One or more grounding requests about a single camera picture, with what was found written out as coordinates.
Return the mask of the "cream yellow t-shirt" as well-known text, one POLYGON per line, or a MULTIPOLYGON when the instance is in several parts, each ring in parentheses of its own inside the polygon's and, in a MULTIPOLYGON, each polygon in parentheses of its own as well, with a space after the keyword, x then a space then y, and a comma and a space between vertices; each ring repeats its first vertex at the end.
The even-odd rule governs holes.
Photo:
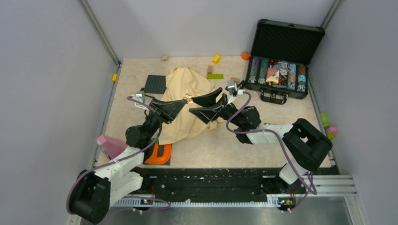
MULTIPOLYGON (((181 100, 187 95, 191 97, 202 96, 216 90, 213 83, 208 81, 191 67, 176 67, 166 76, 166 91, 161 101, 181 100)), ((159 137, 159 144, 173 144, 183 139, 189 139, 199 135, 205 130, 213 130, 224 120, 217 119, 203 123, 189 109, 199 107, 198 104, 189 101, 175 120, 170 124, 162 125, 162 132, 159 137)))

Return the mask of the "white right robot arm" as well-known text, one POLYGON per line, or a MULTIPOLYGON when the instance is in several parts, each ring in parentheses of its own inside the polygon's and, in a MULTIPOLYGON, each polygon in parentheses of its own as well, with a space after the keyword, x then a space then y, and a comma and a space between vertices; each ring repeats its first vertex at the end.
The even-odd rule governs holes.
POLYGON ((275 125, 262 123, 260 114, 254 106, 249 106, 251 94, 243 89, 222 88, 198 97, 192 102, 199 105, 189 112, 205 124, 222 118, 226 129, 236 135, 244 144, 278 144, 287 159, 276 177, 275 187, 281 193, 294 188, 296 180, 302 175, 315 172, 332 148, 331 141, 303 118, 292 124, 275 125))

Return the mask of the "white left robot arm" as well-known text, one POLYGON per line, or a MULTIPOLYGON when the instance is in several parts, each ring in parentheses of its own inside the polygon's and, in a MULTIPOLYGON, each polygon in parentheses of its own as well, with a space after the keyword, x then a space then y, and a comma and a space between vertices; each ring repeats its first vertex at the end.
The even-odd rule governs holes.
POLYGON ((127 99, 149 110, 145 122, 128 128, 123 152, 106 164, 82 172, 67 196, 67 212, 93 224, 101 222, 111 206, 127 194, 149 191, 150 180, 134 168, 144 162, 145 151, 155 144, 158 137, 154 134, 161 134, 162 124, 171 123, 187 104, 186 99, 164 102, 154 98, 149 105, 134 96, 127 99))

